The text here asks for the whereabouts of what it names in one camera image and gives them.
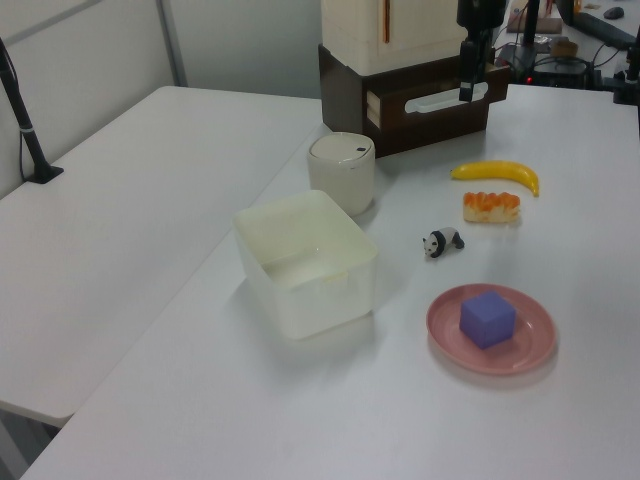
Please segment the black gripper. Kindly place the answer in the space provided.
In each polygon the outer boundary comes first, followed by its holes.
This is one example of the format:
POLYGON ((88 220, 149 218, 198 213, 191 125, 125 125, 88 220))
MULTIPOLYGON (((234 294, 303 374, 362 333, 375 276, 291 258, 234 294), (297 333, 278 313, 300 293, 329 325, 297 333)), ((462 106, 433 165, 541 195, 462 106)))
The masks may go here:
POLYGON ((484 80, 492 32, 502 25, 505 12, 505 0, 457 1, 456 21, 467 32, 459 53, 460 101, 471 102, 474 82, 484 80))

